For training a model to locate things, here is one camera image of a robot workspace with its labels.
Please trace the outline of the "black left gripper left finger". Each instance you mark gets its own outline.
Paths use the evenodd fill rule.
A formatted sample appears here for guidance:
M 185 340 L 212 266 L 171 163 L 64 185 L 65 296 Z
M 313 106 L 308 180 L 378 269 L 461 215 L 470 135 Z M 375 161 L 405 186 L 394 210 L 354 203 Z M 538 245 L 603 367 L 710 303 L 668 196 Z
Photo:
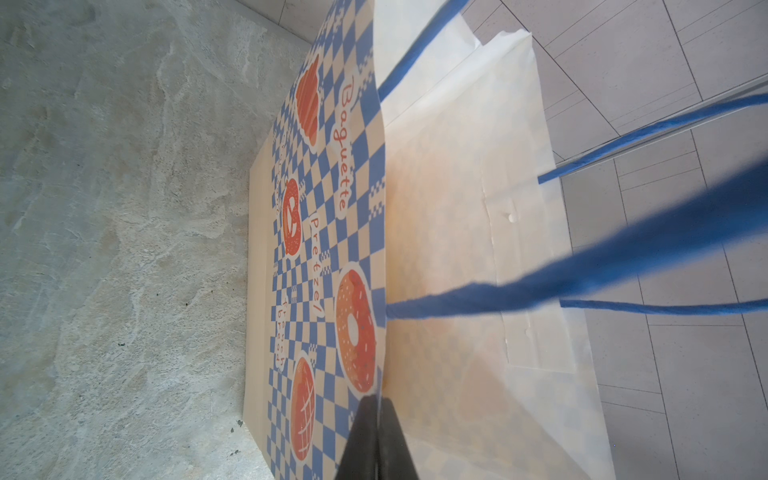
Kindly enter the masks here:
M 377 478 L 378 407 L 376 395 L 365 396 L 360 400 L 336 480 Z

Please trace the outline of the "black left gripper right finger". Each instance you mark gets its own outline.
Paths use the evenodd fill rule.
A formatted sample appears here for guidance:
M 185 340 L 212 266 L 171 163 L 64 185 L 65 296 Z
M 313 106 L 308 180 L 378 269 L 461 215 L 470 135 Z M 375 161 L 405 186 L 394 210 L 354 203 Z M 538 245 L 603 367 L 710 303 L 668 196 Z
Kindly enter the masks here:
M 378 479 L 418 480 L 405 435 L 389 398 L 382 398 L 380 402 L 377 435 Z

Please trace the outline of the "blue checkered paper bag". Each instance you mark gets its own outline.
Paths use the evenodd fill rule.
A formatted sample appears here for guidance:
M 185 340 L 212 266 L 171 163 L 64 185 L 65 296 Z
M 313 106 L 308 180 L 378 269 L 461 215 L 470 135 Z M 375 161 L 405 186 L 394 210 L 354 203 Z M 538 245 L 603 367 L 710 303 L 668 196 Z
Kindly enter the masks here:
M 767 223 L 767 168 L 573 253 L 532 35 L 460 1 L 331 1 L 251 171 L 245 421 L 277 479 L 335 479 L 360 400 L 419 479 L 611 479 L 591 294 Z

